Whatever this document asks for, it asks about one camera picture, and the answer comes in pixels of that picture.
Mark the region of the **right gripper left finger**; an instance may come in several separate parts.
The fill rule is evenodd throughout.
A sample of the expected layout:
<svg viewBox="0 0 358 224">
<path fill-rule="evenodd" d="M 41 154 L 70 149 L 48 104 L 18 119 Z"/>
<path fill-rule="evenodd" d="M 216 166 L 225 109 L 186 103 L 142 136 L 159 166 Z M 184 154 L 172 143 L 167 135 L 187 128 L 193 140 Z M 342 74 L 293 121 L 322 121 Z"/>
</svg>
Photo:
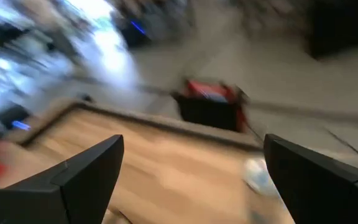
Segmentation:
<svg viewBox="0 0 358 224">
<path fill-rule="evenodd" d="M 87 150 L 0 189 L 0 223 L 101 223 L 119 177 L 124 138 Z"/>
</svg>

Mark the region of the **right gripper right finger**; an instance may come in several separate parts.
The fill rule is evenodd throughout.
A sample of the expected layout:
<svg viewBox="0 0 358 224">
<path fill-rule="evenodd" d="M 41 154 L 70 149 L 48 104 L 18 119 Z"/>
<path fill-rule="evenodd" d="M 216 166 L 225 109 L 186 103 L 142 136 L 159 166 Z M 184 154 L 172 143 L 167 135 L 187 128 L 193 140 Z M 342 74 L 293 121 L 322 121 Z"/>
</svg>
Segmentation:
<svg viewBox="0 0 358 224">
<path fill-rule="evenodd" d="M 358 224 L 358 167 L 274 134 L 265 135 L 264 157 L 295 223 Z"/>
</svg>

